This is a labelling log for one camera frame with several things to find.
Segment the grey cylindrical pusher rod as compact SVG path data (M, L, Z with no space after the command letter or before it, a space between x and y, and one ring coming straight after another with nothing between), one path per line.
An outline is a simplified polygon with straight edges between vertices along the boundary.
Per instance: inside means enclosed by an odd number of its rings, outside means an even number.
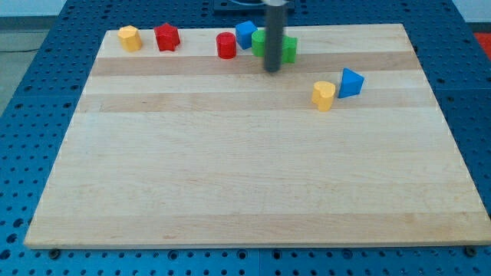
M264 0L265 4L265 53L264 69L269 73L280 70L282 64L283 28L287 14L287 1Z

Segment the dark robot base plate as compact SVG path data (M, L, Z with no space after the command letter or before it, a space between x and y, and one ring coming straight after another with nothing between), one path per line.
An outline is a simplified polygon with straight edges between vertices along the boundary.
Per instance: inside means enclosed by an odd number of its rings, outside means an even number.
M269 0L212 0L214 15L263 15L276 1Z

